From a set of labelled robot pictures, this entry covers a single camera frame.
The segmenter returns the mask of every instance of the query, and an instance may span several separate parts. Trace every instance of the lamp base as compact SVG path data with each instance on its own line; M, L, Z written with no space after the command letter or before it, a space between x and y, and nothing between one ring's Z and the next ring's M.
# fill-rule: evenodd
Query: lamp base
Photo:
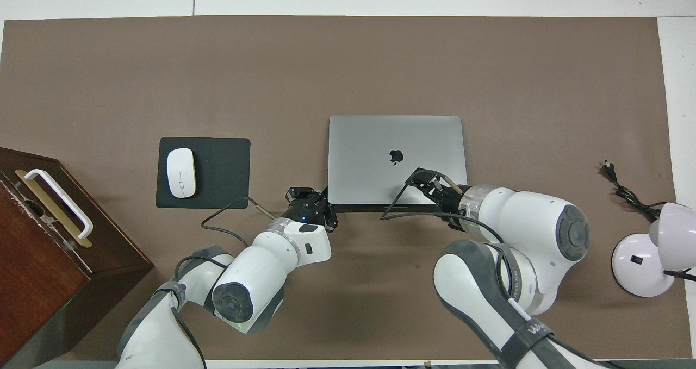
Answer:
M640 297L661 295L674 282L674 277L664 275L658 248L646 233L621 240L614 248L611 267L619 285Z

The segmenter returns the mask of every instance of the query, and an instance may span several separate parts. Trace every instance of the laptop lid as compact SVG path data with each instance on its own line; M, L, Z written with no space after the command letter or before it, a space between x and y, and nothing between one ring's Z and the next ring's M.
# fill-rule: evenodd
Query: laptop lid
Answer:
M416 168L467 184L459 116L331 116L328 122L328 201L386 206ZM397 205L432 205L407 188Z

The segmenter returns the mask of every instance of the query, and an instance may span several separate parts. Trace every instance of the computer mouse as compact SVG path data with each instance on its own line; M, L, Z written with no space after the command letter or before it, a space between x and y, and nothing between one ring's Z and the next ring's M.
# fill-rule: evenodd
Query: computer mouse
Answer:
M189 198L196 193L194 153L189 148L174 149L167 155L169 191L177 198Z

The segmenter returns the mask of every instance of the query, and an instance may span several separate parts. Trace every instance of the white handle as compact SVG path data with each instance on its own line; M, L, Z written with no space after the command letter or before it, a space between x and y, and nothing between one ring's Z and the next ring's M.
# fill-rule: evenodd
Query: white handle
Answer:
M63 191L62 188L60 188L60 185L55 182L55 180L49 175L48 172L43 171L41 169L32 169L31 171L28 171L27 175L24 176L25 179L27 180L33 180L37 175L42 176L46 183L48 183L49 186L55 191L55 193L60 196L60 199L63 199L63 202L72 210L75 215L77 215L77 218L82 221L82 223L85 225L84 229L82 232L80 232L77 237L83 239L87 237L90 233L92 233L92 220L87 217L87 215L80 209L80 207L70 198L65 191Z

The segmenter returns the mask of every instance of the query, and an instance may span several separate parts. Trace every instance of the wooden box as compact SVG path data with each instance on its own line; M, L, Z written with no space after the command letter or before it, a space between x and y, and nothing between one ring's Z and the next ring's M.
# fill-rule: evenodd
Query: wooden box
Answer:
M0 366L71 350L152 267L57 160L0 148Z

